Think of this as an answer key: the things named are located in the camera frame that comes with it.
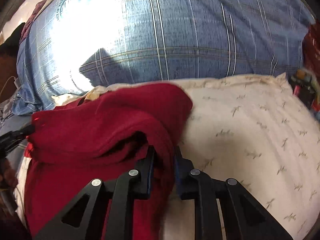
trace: silver screw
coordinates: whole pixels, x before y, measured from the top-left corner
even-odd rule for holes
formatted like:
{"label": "silver screw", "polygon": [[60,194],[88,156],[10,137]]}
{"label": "silver screw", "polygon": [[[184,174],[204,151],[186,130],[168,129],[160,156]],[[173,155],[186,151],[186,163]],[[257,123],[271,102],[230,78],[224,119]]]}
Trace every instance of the silver screw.
{"label": "silver screw", "polygon": [[236,179],[228,179],[228,184],[231,186],[234,186],[237,184],[237,181],[236,181]]}
{"label": "silver screw", "polygon": [[131,170],[131,171],[129,171],[129,175],[130,176],[137,176],[139,174],[139,171],[137,171],[137,170]]}
{"label": "silver screw", "polygon": [[91,182],[92,186],[99,186],[101,184],[101,180],[100,179],[94,179]]}
{"label": "silver screw", "polygon": [[198,175],[200,174],[200,171],[197,170],[197,169],[193,169],[193,170],[190,171],[190,173],[191,173],[191,175],[193,175],[193,176],[198,176]]}

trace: folded red garment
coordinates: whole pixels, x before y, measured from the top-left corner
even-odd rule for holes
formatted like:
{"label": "folded red garment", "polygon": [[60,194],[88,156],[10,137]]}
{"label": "folded red garment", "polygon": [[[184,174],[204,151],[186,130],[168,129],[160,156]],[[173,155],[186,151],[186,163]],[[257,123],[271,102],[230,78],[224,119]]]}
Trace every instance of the folded red garment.
{"label": "folded red garment", "polygon": [[191,111],[191,100],[179,87],[159,83],[82,101],[32,115],[36,131],[28,138],[32,160],[25,185],[25,216],[32,236],[91,179],[117,178],[153,145],[157,152],[153,190],[149,200],[135,201],[133,239],[158,239],[174,183],[173,146]]}

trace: bright light spot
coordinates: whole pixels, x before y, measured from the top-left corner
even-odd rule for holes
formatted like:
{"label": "bright light spot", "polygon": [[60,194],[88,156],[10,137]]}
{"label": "bright light spot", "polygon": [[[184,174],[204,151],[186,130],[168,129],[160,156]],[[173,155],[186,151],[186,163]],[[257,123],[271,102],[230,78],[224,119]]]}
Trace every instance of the bright light spot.
{"label": "bright light spot", "polygon": [[122,0],[69,0],[50,32],[60,84],[79,94],[93,87],[79,67],[98,49],[110,51],[124,30]]}

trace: blue plaid fabric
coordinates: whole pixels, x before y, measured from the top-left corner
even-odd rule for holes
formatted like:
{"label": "blue plaid fabric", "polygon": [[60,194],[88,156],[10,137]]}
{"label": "blue plaid fabric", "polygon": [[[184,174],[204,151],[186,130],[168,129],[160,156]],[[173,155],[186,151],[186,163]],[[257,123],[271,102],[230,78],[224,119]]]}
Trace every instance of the blue plaid fabric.
{"label": "blue plaid fabric", "polygon": [[300,0],[54,0],[20,46],[12,110],[118,82],[292,74],[310,23]]}

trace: cream sheet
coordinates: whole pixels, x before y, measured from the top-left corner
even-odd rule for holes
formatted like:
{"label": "cream sheet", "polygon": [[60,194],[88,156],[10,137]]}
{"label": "cream sheet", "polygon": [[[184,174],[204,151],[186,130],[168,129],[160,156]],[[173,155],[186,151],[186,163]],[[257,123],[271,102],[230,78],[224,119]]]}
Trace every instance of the cream sheet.
{"label": "cream sheet", "polygon": [[[293,239],[303,239],[320,211],[320,131],[292,95],[285,74],[172,82],[194,104],[180,143],[183,157],[212,178],[240,181]],[[136,85],[97,87],[87,96]],[[63,105],[77,98],[54,99]],[[23,163],[21,175],[26,175],[28,160]],[[22,192],[24,181],[19,174]],[[164,240],[194,239],[192,201],[172,193],[160,235]]]}

